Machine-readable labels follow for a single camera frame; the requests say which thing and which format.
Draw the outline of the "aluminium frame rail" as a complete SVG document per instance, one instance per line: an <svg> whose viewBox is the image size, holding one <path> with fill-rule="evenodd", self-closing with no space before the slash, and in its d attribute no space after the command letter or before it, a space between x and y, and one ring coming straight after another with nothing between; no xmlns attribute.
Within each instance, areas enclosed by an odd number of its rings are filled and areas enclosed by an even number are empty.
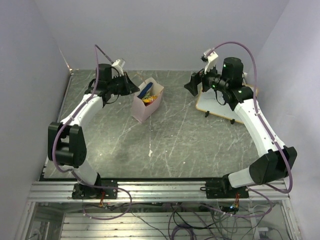
<svg viewBox="0 0 320 240"><path fill-rule="evenodd" d="M38 203L98 203L97 199L72 199L74 181L37 181L29 191L28 200ZM160 202L208 202L201 188L204 181L120 181L120 190L115 199L104 198L109 203L160 203ZM248 191L240 190L241 201L289 200L290 195L280 193L266 185L251 186Z"/></svg>

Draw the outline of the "white paper bag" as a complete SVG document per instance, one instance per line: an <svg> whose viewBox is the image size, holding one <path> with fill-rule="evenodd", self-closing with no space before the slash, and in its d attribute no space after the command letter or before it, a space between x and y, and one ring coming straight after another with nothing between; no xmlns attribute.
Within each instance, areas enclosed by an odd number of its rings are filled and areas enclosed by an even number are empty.
<svg viewBox="0 0 320 240"><path fill-rule="evenodd" d="M139 91L134 94L131 105L131 115L139 123L143 123L160 106L164 87L153 77L144 80Z"/></svg>

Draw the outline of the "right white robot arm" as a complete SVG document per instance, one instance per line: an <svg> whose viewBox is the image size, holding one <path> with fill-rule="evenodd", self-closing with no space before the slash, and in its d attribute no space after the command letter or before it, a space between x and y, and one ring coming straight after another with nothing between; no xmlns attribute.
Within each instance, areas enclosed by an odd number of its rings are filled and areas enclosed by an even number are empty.
<svg viewBox="0 0 320 240"><path fill-rule="evenodd" d="M231 198L240 187L269 185L284 178L289 178L291 182L291 169L297 158L297 151L293 146L286 146L272 130L258 106L256 94L251 87L243 83L242 61L236 57L227 57L223 61L222 72L218 73L217 55L211 54L201 59L206 63L205 68L193 73L184 88L193 96L198 94L199 84L202 85L203 92L220 92L223 105L228 105L244 123L258 153L258 159L249 167L228 174L227 182L220 186L221 194Z"/></svg>

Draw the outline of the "blue Burts chips bag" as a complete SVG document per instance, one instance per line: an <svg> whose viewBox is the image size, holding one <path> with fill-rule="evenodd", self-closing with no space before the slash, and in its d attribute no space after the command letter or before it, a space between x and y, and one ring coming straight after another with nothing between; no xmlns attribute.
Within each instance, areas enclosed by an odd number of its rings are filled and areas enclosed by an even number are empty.
<svg viewBox="0 0 320 240"><path fill-rule="evenodd" d="M143 89L142 91L139 93L139 95L137 96L139 99L143 99L145 97L145 95L151 90L153 86L152 82L149 82Z"/></svg>

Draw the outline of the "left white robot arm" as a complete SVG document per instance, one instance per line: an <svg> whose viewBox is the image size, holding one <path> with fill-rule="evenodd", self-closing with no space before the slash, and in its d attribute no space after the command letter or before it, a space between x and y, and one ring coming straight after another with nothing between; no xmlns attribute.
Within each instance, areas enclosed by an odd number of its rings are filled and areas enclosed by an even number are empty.
<svg viewBox="0 0 320 240"><path fill-rule="evenodd" d="M92 118L109 105L111 97L127 96L140 89L123 70L121 58L112 64L100 63L75 109L60 122L48 126L48 158L61 173L72 173L84 192L96 199L102 193L101 177L87 161L84 129Z"/></svg>

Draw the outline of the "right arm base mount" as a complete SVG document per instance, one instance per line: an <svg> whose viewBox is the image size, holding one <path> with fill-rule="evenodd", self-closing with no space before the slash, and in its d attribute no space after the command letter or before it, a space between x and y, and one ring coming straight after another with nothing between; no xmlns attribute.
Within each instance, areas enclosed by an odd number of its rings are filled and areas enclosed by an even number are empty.
<svg viewBox="0 0 320 240"><path fill-rule="evenodd" d="M205 182L205 185L200 188L205 192L207 199L240 199L249 198L249 193L246 187L233 188L227 178L211 178Z"/></svg>

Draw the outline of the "whiteboard with yellow frame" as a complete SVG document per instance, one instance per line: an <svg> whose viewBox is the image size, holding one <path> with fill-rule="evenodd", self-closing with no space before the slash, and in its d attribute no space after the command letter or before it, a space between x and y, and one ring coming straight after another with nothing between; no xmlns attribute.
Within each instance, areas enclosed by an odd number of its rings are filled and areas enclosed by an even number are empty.
<svg viewBox="0 0 320 240"><path fill-rule="evenodd" d="M231 110L228 103L224 103L223 93L214 88L202 91L196 102L196 109L205 112L205 117L209 114L230 120L231 124L237 122L243 124L241 118Z"/></svg>

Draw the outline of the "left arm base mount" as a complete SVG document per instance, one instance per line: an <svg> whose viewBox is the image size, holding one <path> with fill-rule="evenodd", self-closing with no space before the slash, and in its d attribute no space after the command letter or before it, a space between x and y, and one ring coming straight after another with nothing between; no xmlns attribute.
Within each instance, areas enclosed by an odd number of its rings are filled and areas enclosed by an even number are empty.
<svg viewBox="0 0 320 240"><path fill-rule="evenodd" d="M90 200L90 199L116 199L118 196L118 183L115 180L99 179L95 186L88 186L76 183L73 186L71 198L73 200Z"/></svg>

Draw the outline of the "yellow M&M's packet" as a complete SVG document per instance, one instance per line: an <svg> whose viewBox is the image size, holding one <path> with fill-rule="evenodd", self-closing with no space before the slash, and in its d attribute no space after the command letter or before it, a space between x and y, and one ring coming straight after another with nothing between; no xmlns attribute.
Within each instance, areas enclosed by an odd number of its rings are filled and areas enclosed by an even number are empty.
<svg viewBox="0 0 320 240"><path fill-rule="evenodd" d="M142 101L145 105L151 104L154 102L158 97L156 95L146 95L142 98Z"/></svg>

